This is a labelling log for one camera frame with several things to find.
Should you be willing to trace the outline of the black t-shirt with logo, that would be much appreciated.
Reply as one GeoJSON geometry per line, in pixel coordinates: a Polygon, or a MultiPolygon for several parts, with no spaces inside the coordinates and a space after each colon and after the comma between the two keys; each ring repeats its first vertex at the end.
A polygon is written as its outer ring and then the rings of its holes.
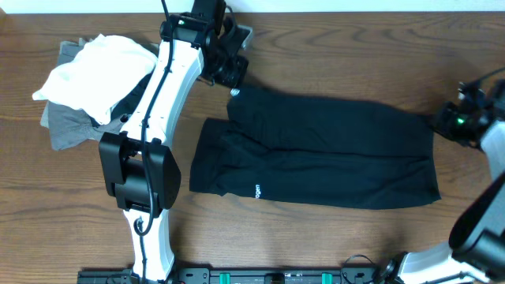
{"type": "Polygon", "coordinates": [[[440,198],[424,116],[381,103],[240,88],[203,125],[192,192],[369,210],[440,198]]]}

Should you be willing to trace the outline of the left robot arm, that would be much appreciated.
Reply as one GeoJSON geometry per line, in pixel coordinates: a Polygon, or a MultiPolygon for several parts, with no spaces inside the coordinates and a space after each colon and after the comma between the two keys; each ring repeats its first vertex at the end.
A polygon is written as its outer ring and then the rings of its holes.
{"type": "Polygon", "coordinates": [[[104,133],[99,155],[106,190],[131,229],[134,264],[123,271],[83,271],[80,283],[167,283],[174,265],[169,212],[181,184],[171,148],[192,86],[236,89],[248,60],[239,54],[253,36],[224,0],[196,0],[187,13],[166,15],[159,55],[137,108],[118,134],[104,133]]]}

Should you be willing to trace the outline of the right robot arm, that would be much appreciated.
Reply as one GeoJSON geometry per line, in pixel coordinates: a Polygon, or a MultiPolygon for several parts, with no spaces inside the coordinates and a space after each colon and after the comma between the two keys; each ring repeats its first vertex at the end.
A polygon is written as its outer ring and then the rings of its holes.
{"type": "Polygon", "coordinates": [[[482,151],[492,183],[454,224],[448,241],[392,259],[374,283],[497,283],[504,280],[504,81],[489,92],[483,78],[461,83],[458,103],[447,102],[433,130],[482,151]]]}

